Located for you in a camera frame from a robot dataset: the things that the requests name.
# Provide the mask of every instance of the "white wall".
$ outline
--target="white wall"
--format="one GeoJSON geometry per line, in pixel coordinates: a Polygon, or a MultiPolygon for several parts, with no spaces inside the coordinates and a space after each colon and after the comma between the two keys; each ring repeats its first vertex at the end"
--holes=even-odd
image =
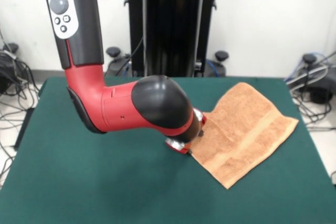
{"type": "MultiPolygon", "coordinates": [[[[336,0],[216,2],[208,56],[227,50],[229,75],[283,77],[303,53],[336,49],[336,0]]],[[[98,4],[104,48],[117,45],[129,51],[128,8],[123,0],[98,4]]],[[[20,44],[20,56],[31,68],[61,69],[46,0],[0,0],[0,25],[7,41],[20,44]]]]}

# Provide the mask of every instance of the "orange towel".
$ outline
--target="orange towel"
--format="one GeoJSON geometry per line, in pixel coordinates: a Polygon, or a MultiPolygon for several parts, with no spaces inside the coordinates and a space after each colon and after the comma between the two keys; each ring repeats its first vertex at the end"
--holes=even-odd
{"type": "Polygon", "coordinates": [[[204,136],[193,142],[192,155],[226,189],[269,157],[298,124],[246,83],[230,89],[205,115],[204,136]]]}

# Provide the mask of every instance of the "white control panel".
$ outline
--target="white control panel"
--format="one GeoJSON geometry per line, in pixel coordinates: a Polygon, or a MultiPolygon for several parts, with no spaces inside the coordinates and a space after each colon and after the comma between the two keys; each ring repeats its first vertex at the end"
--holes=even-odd
{"type": "Polygon", "coordinates": [[[74,0],[48,0],[55,34],[68,39],[78,30],[78,18],[74,0]]]}

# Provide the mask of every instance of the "black handle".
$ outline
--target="black handle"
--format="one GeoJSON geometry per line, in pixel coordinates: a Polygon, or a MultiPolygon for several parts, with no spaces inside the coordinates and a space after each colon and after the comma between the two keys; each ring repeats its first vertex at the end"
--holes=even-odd
{"type": "Polygon", "coordinates": [[[104,59],[97,0],[73,1],[78,30],[65,40],[55,35],[62,67],[70,67],[70,55],[75,66],[102,65],[104,59]]]}

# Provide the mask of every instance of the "green table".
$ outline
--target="green table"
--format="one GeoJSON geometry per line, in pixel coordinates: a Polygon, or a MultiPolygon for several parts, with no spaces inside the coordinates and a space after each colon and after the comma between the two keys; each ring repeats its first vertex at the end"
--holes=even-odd
{"type": "MultiPolygon", "coordinates": [[[[203,111],[243,81],[300,118],[279,79],[176,81],[203,111]]],[[[301,120],[230,190],[164,140],[151,129],[90,133],[65,79],[49,79],[0,192],[0,223],[336,223],[336,190],[301,120]]]]}

